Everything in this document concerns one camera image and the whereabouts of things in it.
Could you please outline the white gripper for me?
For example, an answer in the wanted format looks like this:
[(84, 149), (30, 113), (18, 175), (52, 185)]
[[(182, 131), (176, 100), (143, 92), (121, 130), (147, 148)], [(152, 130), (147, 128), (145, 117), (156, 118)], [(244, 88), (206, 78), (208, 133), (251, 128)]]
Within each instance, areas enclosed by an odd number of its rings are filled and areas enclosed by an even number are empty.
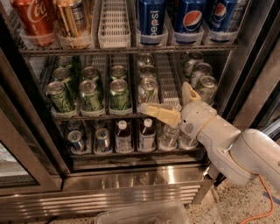
[(182, 85), (182, 97), (185, 106), (181, 114), (170, 104), (153, 102), (143, 103), (140, 112), (170, 126), (179, 125), (184, 134), (195, 138), (202, 127), (217, 115), (217, 111), (200, 101), (199, 94), (186, 81)]

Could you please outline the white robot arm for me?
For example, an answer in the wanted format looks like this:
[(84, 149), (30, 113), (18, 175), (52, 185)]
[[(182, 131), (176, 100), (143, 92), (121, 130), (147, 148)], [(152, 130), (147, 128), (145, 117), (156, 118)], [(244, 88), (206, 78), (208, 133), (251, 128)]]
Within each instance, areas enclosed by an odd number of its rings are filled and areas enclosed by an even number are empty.
[(188, 83), (182, 86), (184, 106), (145, 102), (140, 112), (159, 121), (179, 126), (205, 148), (214, 166), (237, 185), (246, 185), (257, 175), (264, 176), (280, 190), (280, 146), (257, 129), (241, 131), (203, 102)]

